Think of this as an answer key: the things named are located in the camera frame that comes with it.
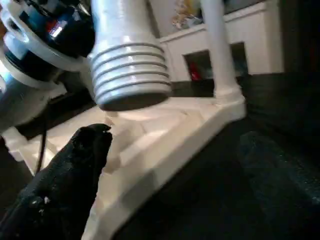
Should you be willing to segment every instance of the white pillar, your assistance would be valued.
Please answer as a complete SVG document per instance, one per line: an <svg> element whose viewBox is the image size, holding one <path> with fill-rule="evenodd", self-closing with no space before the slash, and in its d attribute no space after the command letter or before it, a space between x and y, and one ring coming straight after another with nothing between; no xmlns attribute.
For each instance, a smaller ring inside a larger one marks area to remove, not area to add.
<svg viewBox="0 0 320 240"><path fill-rule="evenodd" d="M214 77L214 95L218 102L230 103L243 98L236 82L235 68L224 21L222 0L201 0L208 33L208 45Z"/></svg>

